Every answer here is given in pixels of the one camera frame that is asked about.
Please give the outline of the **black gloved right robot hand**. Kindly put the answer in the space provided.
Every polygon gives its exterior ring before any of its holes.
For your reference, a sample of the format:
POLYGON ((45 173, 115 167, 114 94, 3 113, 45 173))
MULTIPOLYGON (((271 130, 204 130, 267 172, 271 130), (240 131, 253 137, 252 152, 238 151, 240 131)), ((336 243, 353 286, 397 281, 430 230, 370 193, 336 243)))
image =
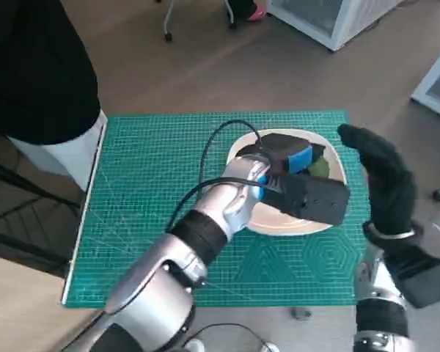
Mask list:
POLYGON ((366 128, 342 124, 337 132, 346 147, 358 152, 367 172, 374 227, 388 236, 410 232, 417 188, 395 146, 366 128))

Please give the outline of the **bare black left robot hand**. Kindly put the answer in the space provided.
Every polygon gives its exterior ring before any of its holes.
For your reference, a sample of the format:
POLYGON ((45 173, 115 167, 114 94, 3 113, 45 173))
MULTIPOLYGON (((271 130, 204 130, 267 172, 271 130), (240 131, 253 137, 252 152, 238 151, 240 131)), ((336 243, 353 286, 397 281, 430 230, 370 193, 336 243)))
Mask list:
POLYGON ((242 147, 236 156, 258 154, 271 162, 272 174, 304 173, 309 175, 309 168, 323 157, 326 147, 312 143, 308 139, 281 133, 264 135, 254 144, 242 147))

